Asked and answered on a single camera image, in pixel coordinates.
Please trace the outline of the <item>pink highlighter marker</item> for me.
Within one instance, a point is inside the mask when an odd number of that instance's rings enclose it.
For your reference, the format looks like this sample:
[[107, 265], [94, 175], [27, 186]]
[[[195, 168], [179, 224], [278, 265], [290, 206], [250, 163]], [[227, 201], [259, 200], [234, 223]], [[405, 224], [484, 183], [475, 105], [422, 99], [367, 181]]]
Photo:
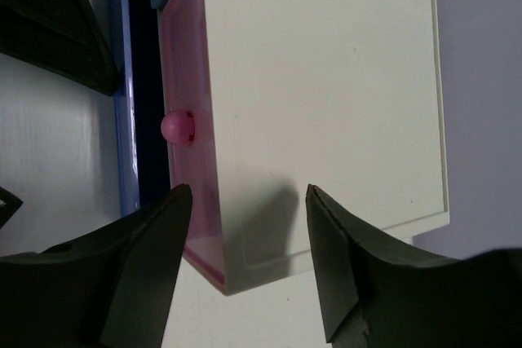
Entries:
[[0, 228], [5, 226], [22, 204], [19, 197], [0, 187]]

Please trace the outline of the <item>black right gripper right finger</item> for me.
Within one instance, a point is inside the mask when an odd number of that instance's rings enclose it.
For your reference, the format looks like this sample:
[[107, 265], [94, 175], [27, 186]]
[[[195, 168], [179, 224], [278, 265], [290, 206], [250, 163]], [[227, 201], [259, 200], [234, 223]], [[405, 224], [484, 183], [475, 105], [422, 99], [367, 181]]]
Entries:
[[328, 343], [466, 347], [467, 306], [451, 258], [398, 240], [307, 189], [307, 228]]

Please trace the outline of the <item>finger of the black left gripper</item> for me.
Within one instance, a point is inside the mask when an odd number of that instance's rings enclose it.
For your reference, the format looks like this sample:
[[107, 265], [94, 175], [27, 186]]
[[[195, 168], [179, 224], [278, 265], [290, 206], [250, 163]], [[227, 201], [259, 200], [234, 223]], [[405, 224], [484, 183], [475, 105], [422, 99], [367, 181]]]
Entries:
[[89, 0], [1, 0], [1, 52], [103, 95], [120, 86]]

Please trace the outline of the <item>pink drawer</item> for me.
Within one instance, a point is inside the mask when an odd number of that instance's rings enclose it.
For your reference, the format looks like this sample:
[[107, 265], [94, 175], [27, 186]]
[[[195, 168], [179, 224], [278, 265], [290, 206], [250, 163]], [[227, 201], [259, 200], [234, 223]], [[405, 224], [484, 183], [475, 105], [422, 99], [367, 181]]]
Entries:
[[205, 0], [168, 0], [159, 15], [170, 183], [187, 184], [192, 215], [185, 258], [220, 291], [226, 288]]

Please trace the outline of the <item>purple-blue drawer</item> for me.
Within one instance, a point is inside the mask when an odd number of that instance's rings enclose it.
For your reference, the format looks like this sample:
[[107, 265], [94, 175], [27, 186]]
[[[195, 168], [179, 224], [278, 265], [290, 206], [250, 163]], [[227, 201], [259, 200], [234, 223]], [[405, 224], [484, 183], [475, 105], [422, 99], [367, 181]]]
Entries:
[[108, 0], [120, 206], [127, 215], [170, 188], [157, 13], [150, 0]]

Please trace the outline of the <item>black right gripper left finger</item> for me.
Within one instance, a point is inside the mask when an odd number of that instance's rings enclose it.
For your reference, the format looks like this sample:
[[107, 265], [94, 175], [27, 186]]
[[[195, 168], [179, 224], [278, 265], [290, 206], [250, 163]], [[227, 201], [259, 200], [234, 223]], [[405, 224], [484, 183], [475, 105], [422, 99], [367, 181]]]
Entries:
[[43, 251], [58, 267], [42, 347], [159, 347], [192, 212], [187, 184]]

